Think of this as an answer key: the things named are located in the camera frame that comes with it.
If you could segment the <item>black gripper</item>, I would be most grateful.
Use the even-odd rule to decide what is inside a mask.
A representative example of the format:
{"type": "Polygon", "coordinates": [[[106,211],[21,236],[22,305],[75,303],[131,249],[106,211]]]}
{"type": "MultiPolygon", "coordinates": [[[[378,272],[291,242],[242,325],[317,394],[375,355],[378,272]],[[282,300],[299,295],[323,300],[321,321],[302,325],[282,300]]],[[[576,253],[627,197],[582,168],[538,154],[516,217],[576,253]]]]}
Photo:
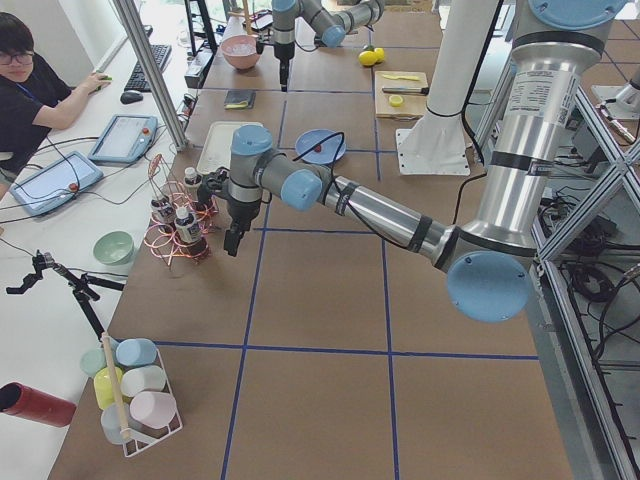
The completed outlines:
{"type": "Polygon", "coordinates": [[[230,197],[227,200],[227,211],[231,217],[231,224],[225,231],[223,249],[229,256],[236,257],[239,242],[250,231],[252,221],[260,213],[260,201],[244,202],[230,197]]]}
{"type": "Polygon", "coordinates": [[[289,68],[290,62],[294,58],[295,48],[294,47],[276,47],[275,48],[275,56],[280,62],[280,70],[279,70],[279,84],[280,90],[282,92],[286,92],[289,90],[289,68]]]}

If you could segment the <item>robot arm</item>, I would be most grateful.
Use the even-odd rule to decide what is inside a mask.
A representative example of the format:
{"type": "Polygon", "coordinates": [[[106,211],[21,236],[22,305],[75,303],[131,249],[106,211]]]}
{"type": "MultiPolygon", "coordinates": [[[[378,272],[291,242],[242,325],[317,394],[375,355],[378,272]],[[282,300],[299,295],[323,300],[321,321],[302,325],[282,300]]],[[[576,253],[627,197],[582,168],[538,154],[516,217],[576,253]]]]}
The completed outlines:
{"type": "MultiPolygon", "coordinates": [[[[311,26],[322,42],[337,46],[353,27],[381,18],[383,2],[363,20],[349,15],[365,2],[330,15],[317,1],[274,1],[274,50],[287,87],[295,21],[311,26]]],[[[260,211],[263,191],[298,211],[319,202],[359,220],[390,243],[418,253],[447,272],[448,295],[466,316],[499,322],[527,304],[528,268],[536,253],[531,227],[581,77],[597,64],[612,21],[627,1],[518,1],[510,58],[515,76],[502,128],[487,168],[473,220],[445,226],[344,177],[328,167],[289,160],[272,148],[262,126],[235,130],[229,179],[223,191],[232,218],[224,250],[236,256],[244,232],[260,211]]],[[[403,175],[468,175],[462,130],[467,94],[490,42],[501,1],[452,1],[424,116],[397,140],[403,175]]]]}
{"type": "Polygon", "coordinates": [[[361,26],[377,23],[384,12],[382,0],[360,1],[337,13],[330,13],[321,1],[277,0],[271,5],[272,43],[274,55],[279,60],[281,90],[288,89],[290,62],[294,58],[296,21],[302,18],[317,34],[321,42],[330,48],[342,44],[345,36],[361,26]]]}

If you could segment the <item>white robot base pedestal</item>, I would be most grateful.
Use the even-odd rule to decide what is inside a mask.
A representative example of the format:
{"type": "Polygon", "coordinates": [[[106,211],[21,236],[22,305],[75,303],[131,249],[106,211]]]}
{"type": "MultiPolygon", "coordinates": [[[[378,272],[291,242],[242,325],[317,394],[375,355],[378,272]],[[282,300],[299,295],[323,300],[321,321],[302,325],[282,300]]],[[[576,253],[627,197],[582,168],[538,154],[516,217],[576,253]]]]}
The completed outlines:
{"type": "Polygon", "coordinates": [[[463,127],[467,97],[500,13],[500,1],[453,1],[423,117],[397,140],[403,175],[469,174],[463,127]]]}

